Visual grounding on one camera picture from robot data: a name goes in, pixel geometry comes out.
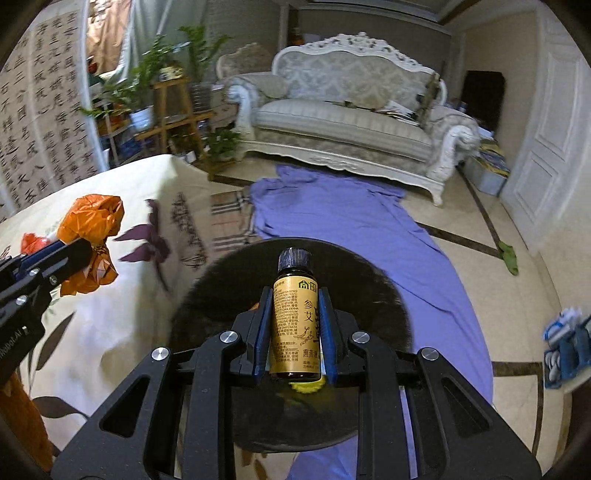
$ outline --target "bottle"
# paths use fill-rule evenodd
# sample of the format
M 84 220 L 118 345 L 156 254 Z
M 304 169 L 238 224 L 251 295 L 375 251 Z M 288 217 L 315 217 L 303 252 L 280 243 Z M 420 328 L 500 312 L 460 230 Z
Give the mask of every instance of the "bottle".
M 320 373 L 318 283 L 311 254 L 289 247 L 279 256 L 273 284 L 271 376 L 291 382 L 315 382 Z

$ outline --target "purple blanket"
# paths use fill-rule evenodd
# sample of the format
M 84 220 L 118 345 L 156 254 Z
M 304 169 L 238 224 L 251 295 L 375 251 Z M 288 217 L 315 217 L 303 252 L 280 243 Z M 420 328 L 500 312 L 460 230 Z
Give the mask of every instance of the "purple blanket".
M 492 401 L 491 359 L 478 319 L 449 259 L 400 205 L 404 191 L 291 166 L 278 166 L 277 173 L 278 179 L 263 179 L 251 187 L 257 234 L 325 240 L 384 270 L 408 309 L 414 351 L 435 347 Z M 298 460 L 305 456 L 306 461 L 296 461 L 290 476 L 315 478 L 309 476 L 311 459 L 322 455 L 327 462 L 327 455 L 342 457 L 340 447 L 356 449 L 356 439 L 355 445 L 345 444 L 300 455 Z M 301 471 L 296 474 L 298 464 Z M 349 468 L 341 465 L 339 470 L 342 475 L 331 470 L 319 478 L 350 478 Z

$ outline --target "gray curtain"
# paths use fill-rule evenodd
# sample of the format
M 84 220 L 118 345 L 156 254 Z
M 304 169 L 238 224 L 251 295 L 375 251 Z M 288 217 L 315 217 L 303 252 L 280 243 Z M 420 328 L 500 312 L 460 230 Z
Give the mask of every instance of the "gray curtain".
M 133 0 L 119 64 L 111 81 L 119 82 L 128 77 L 139 58 L 150 49 L 156 35 L 166 35 L 168 43 L 184 41 L 184 34 L 177 31 L 178 28 L 201 23 L 206 7 L 207 0 Z

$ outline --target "metal bolt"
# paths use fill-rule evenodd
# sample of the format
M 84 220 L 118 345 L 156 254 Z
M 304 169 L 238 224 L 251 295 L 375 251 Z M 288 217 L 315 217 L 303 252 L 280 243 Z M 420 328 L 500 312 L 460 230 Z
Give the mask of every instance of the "metal bolt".
M 421 355 L 425 360 L 430 360 L 431 362 L 439 358 L 439 352 L 430 346 L 421 350 Z
M 355 332 L 352 337 L 355 343 L 369 342 L 369 334 L 367 332 Z
M 160 346 L 152 352 L 152 358 L 157 362 L 160 362 L 161 360 L 164 360 L 166 357 L 168 357 L 169 354 L 170 351 L 167 348 Z
M 224 343 L 232 343 L 238 340 L 238 334 L 232 330 L 220 333 L 220 340 Z

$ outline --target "white floral tablecloth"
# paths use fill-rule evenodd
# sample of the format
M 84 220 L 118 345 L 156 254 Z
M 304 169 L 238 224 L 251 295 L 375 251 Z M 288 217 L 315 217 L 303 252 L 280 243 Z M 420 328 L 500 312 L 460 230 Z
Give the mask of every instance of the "white floral tablecloth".
M 146 158 L 80 181 L 0 225 L 0 252 L 18 255 L 24 233 L 57 229 L 74 200 L 120 196 L 125 216 L 109 238 L 119 277 L 96 292 L 59 297 L 46 335 L 21 364 L 25 390 L 59 449 L 131 370 L 166 344 L 170 318 L 211 257 L 207 175 L 171 155 Z

